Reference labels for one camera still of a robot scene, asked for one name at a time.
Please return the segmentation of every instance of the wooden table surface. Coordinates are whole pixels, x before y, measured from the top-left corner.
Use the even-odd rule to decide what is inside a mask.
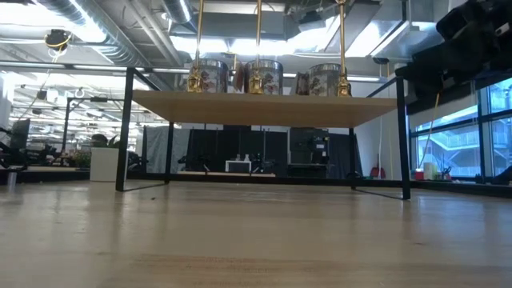
[[[200,171],[178,171],[178,174],[184,175],[206,175],[206,172]],[[275,174],[249,174],[249,173],[230,173],[230,172],[208,172],[209,176],[238,176],[238,177],[275,177]]]
[[[397,107],[396,99],[134,91],[134,101],[170,122],[356,127]]]
[[[420,190],[0,186],[0,287],[512,287],[511,224],[511,200]]]

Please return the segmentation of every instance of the black metal frame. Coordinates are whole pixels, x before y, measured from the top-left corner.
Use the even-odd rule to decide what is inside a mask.
[[[156,186],[163,186],[169,183],[165,180],[162,184],[149,185],[137,188],[125,189],[126,159],[128,156],[128,134],[130,133],[130,116],[131,116],[131,103],[134,99],[134,78],[137,75],[145,84],[151,89],[160,91],[160,89],[153,84],[148,78],[142,75],[137,69],[130,67],[126,69],[126,84],[125,84],[125,98],[122,107],[122,122],[121,122],[121,135],[119,136],[119,155],[118,155],[118,171],[115,179],[115,189],[119,192],[128,192],[132,190],[140,190]],[[170,174],[171,152],[172,152],[172,134],[174,132],[174,123],[169,123],[169,139],[167,143],[167,156],[166,156],[166,179]]]
[[[122,124],[121,124],[121,136],[120,136],[120,146],[119,146],[119,157],[118,157],[118,171],[116,177],[116,190],[120,192],[127,192],[130,190],[140,190],[145,188],[154,187],[152,186],[144,186],[133,189],[125,189],[125,175],[126,175],[126,149],[128,146],[128,130],[130,126],[130,112],[131,112],[131,103],[133,100],[134,92],[133,92],[133,83],[134,77],[137,75],[139,79],[141,79],[145,84],[151,87],[153,90],[160,90],[155,84],[153,84],[149,79],[147,79],[141,72],[136,70],[135,68],[127,68],[126,69],[126,87],[125,87],[125,99],[124,99],[124,107],[122,111]],[[172,143],[173,143],[173,135],[174,135],[174,124],[172,122],[169,123],[169,134],[167,139],[167,153],[166,153],[166,172],[164,174],[152,174],[148,175],[146,173],[140,175],[139,178],[150,178],[153,180],[163,180],[163,184],[158,184],[156,186],[161,186],[169,183],[171,180],[183,180],[183,181],[211,181],[211,182],[257,182],[257,183],[273,183],[273,184],[307,184],[307,185],[322,185],[323,183],[327,185],[339,185],[339,186],[350,186],[350,188],[354,191],[359,191],[368,194],[377,194],[365,190],[357,189],[358,186],[379,186],[379,187],[402,187],[402,197],[397,198],[400,200],[408,200],[410,199],[410,177],[409,177],[409,159],[408,159],[408,150],[407,150],[407,129],[406,129],[406,101],[405,101],[405,91],[404,91],[404,80],[403,78],[393,78],[388,83],[379,87],[375,92],[373,92],[368,97],[371,98],[378,94],[380,91],[385,88],[391,86],[392,84],[397,84],[397,108],[398,108],[398,131],[399,131],[399,145],[400,145],[400,163],[402,168],[402,181],[375,181],[375,180],[365,180],[359,179],[355,175],[355,163],[356,163],[356,141],[354,128],[349,128],[350,133],[350,144],[349,144],[349,153],[350,153],[350,178],[345,181],[329,181],[326,179],[308,179],[308,178],[256,178],[256,177],[239,177],[239,176],[220,176],[220,177],[212,177],[205,175],[180,175],[180,174],[171,174],[171,160],[172,160]],[[396,198],[386,194],[377,194],[384,197]]]

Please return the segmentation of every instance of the cable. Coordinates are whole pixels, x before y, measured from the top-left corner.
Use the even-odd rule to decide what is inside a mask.
[[[420,161],[418,168],[422,167],[423,160],[425,160],[426,148],[428,148],[428,146],[429,146],[430,136],[432,135],[432,128],[434,128],[434,120],[438,113],[438,104],[439,104],[439,95],[440,94],[441,94],[441,92],[438,93],[438,96],[435,99],[434,116],[432,117],[432,121],[430,122],[429,137],[426,139],[425,149],[423,149],[422,160]]]

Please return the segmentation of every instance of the ceiling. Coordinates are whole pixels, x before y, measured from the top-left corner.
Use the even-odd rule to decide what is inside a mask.
[[[434,18],[439,18],[439,15],[448,11],[442,4],[448,2],[447,0],[411,1],[428,2],[431,4],[430,6],[435,7],[437,11],[435,16],[434,8],[432,8],[433,15],[428,19],[419,19],[422,22],[433,22]],[[153,27],[147,18],[143,20],[143,23],[137,21],[133,11],[126,7],[128,2],[140,2],[149,11],[150,17],[156,26]],[[113,38],[125,38],[128,42],[124,43],[129,43],[130,46],[133,45],[134,53],[143,62],[147,63],[146,66],[176,67],[176,62],[190,62],[194,57],[195,34],[179,24],[170,25],[170,22],[162,16],[164,9],[160,0],[96,0],[96,3],[98,7],[95,13],[100,13],[97,16],[104,22],[111,20],[111,23],[115,26]],[[389,43],[390,46],[396,45],[398,48],[388,48],[387,53],[394,53],[394,56],[396,56],[392,59],[392,66],[397,62],[408,60],[410,55],[407,56],[407,53],[411,53],[410,50],[404,54],[396,53],[397,49],[404,46],[401,40],[407,40],[407,35],[414,22],[414,19],[403,17],[403,13],[406,12],[408,7],[404,8],[401,0],[349,0],[348,3],[346,10],[346,49],[350,57],[347,58],[346,64],[349,74],[362,76],[382,74],[384,70],[374,64],[371,57],[364,56],[370,54],[377,44],[383,42],[406,20],[410,21],[408,21],[408,29],[402,30],[405,36],[397,37],[396,40]],[[198,1],[191,0],[190,4],[197,13]],[[222,52],[225,52],[223,49],[232,51],[238,48],[237,52],[240,53],[238,60],[243,62],[254,60],[255,7],[254,1],[247,0],[207,1],[202,42],[202,46],[206,44],[206,48],[202,47],[202,58],[215,58],[232,66],[233,60],[226,58]],[[285,73],[305,72],[317,64],[338,63],[340,61],[339,11],[338,6],[334,4],[334,0],[272,0],[265,2],[262,9],[262,58],[270,58],[280,62],[284,66]],[[318,11],[325,27],[301,33],[299,30],[301,18],[304,17],[306,12],[313,10]],[[144,29],[141,24],[148,26],[149,29]],[[0,0],[0,60],[52,62],[54,52],[49,53],[49,49],[43,40],[51,29],[72,30],[74,32],[66,53],[58,58],[59,63],[113,64],[111,59],[100,53],[104,49],[103,44],[84,42],[86,39],[82,36],[83,34],[74,31],[77,26],[70,25],[70,21],[64,17],[59,17],[41,6],[6,4],[2,0]],[[166,36],[167,41],[170,40],[169,43],[172,41],[172,47],[166,46],[166,42],[159,39],[155,33],[157,30],[162,32],[161,35]],[[215,43],[220,48],[213,49]],[[422,46],[423,42],[420,41],[415,44]],[[264,49],[265,45],[270,45],[270,48]],[[14,95],[14,110],[11,120],[15,120],[16,117],[24,114],[27,107],[34,102],[33,107],[45,108],[42,109],[42,114],[32,114],[31,108],[27,110],[24,117],[41,119],[39,123],[33,121],[33,124],[37,124],[34,127],[37,130],[48,131],[48,125],[52,125],[54,127],[51,128],[53,134],[57,136],[62,133],[62,109],[66,106],[65,97],[74,94],[80,88],[90,96],[102,95],[111,99],[123,97],[124,77],[122,74],[90,71],[79,73],[74,71],[72,74],[52,73],[45,84],[45,88],[57,91],[61,98],[59,102],[34,101],[36,93],[45,81],[45,72],[40,70],[37,73],[32,73],[33,71],[29,70],[16,72],[16,74],[8,73],[18,84]],[[174,78],[168,75],[159,75],[158,78],[169,86],[174,85]],[[141,88],[146,89],[143,84],[139,84]],[[107,136],[116,135],[118,132],[117,122],[120,123],[121,108],[122,104],[120,105],[119,102],[83,102],[82,106],[77,106],[70,116],[71,119],[76,120],[76,123],[83,124],[78,125],[76,135],[87,136],[90,134],[93,128],[87,127],[88,122],[97,122],[100,124],[99,126],[105,124],[104,129],[100,128],[101,133],[107,134]],[[132,121],[156,121],[157,125],[166,125],[158,116],[144,113],[143,107],[139,107],[135,103],[132,109],[140,112],[132,113]],[[102,116],[92,115],[88,113],[88,110],[102,110]],[[51,122],[44,118],[59,121]],[[137,132],[132,132],[131,137],[136,137],[136,134]]]

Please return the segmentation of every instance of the window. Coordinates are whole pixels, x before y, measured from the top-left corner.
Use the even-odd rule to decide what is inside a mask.
[[[460,122],[462,120],[476,118],[478,116],[478,107],[471,106],[464,110],[460,110],[459,112],[455,112],[453,114],[447,115],[440,119],[434,121],[433,127],[443,126],[446,124]],[[416,131],[428,130],[430,129],[430,122],[427,122],[423,125],[416,127]]]
[[[512,78],[489,86],[490,112],[512,109]]]
[[[451,167],[452,176],[474,177],[481,173],[478,137],[476,125],[432,133],[423,164],[436,163],[439,171]],[[418,164],[422,160],[427,139],[428,135],[418,137]]]
[[[512,165],[512,118],[492,122],[494,176]]]

